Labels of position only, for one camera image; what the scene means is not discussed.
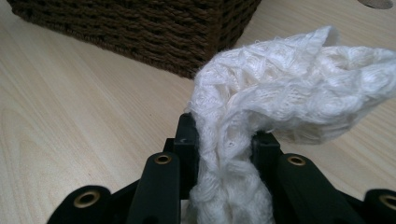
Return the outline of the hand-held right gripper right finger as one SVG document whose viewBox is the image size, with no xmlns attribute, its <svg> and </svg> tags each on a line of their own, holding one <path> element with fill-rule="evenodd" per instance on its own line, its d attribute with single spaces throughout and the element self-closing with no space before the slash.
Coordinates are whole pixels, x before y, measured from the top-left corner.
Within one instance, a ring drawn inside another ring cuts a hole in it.
<svg viewBox="0 0 396 224">
<path fill-rule="evenodd" d="M 251 141 L 251 161 L 268 186 L 275 182 L 277 160 L 283 154 L 280 144 L 271 133 L 257 132 Z"/>
</svg>

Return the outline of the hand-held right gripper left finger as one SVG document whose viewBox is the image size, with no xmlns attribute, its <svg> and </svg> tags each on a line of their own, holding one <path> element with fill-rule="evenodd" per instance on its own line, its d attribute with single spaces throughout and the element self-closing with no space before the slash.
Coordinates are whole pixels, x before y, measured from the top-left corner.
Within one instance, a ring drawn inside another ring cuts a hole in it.
<svg viewBox="0 0 396 224">
<path fill-rule="evenodd" d="M 199 136 L 191 113 L 179 117 L 176 135 L 165 141 L 164 152 L 172 152 L 180 162 L 180 199 L 188 200 L 190 191 L 197 183 L 199 163 Z"/>
</svg>

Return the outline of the white knitted cloth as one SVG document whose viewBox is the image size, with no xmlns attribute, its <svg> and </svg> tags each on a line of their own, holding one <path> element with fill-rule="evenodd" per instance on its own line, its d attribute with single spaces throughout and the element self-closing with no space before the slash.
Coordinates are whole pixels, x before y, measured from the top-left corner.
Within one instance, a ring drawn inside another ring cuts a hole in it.
<svg viewBox="0 0 396 224">
<path fill-rule="evenodd" d="M 274 224 L 249 157 L 258 131 L 296 144 L 348 132 L 396 96 L 396 51 L 346 47 L 331 26 L 217 54 L 195 76 L 187 110 L 199 172 L 183 224 Z"/>
</svg>

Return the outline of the brown woven basket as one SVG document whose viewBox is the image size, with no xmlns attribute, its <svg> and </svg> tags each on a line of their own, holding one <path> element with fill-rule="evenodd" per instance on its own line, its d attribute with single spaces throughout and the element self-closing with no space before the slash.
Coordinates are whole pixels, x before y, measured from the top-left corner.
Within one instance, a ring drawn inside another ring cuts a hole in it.
<svg viewBox="0 0 396 224">
<path fill-rule="evenodd" d="M 192 78 L 231 48 L 262 0 L 7 0 L 25 21 Z"/>
</svg>

